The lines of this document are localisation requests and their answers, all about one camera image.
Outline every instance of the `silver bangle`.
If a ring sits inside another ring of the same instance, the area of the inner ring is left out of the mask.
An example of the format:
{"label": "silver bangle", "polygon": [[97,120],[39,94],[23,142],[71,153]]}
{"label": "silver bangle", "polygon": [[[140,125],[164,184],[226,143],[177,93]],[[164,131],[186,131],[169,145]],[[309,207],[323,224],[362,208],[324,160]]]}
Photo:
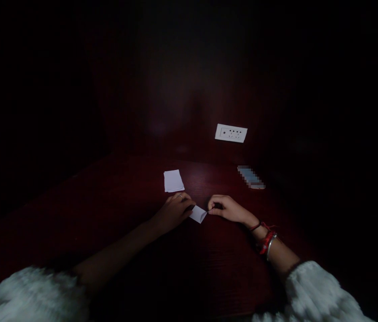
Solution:
{"label": "silver bangle", "polygon": [[271,244],[274,241],[274,239],[277,237],[277,234],[274,234],[271,238],[271,240],[268,243],[268,251],[266,252],[266,260],[269,262],[269,250],[271,249]]}

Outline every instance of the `electrical outlet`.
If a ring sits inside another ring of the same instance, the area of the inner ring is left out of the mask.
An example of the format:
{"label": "electrical outlet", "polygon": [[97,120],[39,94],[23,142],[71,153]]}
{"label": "electrical outlet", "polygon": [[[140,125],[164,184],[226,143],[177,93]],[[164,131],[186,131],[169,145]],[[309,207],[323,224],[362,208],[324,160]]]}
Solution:
{"label": "electrical outlet", "polygon": [[230,125],[217,124],[216,140],[244,142],[247,129],[243,127],[234,127]]}

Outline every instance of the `wooden table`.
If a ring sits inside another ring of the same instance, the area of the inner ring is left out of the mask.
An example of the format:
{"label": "wooden table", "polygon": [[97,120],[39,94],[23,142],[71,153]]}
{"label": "wooden table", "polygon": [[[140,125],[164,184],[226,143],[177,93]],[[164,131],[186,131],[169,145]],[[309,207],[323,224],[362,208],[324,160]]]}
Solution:
{"label": "wooden table", "polygon": [[[0,281],[29,265],[70,267],[117,240],[162,206],[163,172],[179,169],[186,192],[206,209],[213,194],[277,225],[302,258],[314,249],[279,199],[247,187],[234,165],[110,155],[0,220]],[[284,290],[240,225],[187,219],[145,248],[92,305],[98,320],[130,315],[198,319],[279,308]]]}

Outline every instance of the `red bracelet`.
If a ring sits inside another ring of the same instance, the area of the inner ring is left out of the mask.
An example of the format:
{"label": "red bracelet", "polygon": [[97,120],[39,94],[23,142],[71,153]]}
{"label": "red bracelet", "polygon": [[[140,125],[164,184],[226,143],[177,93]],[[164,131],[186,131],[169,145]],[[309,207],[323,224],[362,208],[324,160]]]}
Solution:
{"label": "red bracelet", "polygon": [[269,242],[274,236],[276,236],[276,233],[270,230],[266,237],[262,240],[262,244],[258,245],[258,247],[260,248],[259,254],[262,255],[268,251]]}
{"label": "red bracelet", "polygon": [[264,223],[263,221],[261,221],[258,225],[251,227],[250,231],[253,231],[256,228],[259,228],[260,226],[265,227],[267,230],[271,230],[271,227],[267,226],[266,223]]}
{"label": "red bracelet", "polygon": [[263,226],[268,230],[268,234],[266,235],[266,237],[264,239],[262,239],[262,244],[256,245],[259,248],[259,254],[264,254],[268,251],[268,248],[271,244],[271,241],[277,236],[277,233],[275,231],[271,230],[271,227],[266,225],[266,223],[264,223],[263,221],[260,222],[260,224],[251,227],[250,231],[253,231],[260,226]]}
{"label": "red bracelet", "polygon": [[250,228],[250,231],[253,231],[255,230],[256,228],[259,228],[260,226],[262,226],[262,222],[259,222],[256,226],[253,226]]}

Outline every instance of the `white fluffy sleeve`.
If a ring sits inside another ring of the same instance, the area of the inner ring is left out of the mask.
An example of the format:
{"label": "white fluffy sleeve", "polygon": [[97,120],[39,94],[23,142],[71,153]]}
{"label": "white fluffy sleeve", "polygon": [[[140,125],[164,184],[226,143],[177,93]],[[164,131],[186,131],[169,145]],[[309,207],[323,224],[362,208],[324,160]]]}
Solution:
{"label": "white fluffy sleeve", "polygon": [[28,267],[0,283],[0,321],[88,321],[89,302],[76,278]]}
{"label": "white fluffy sleeve", "polygon": [[316,262],[305,262],[289,275],[286,293],[289,304],[284,314],[255,314],[252,321],[372,321],[336,278]]}

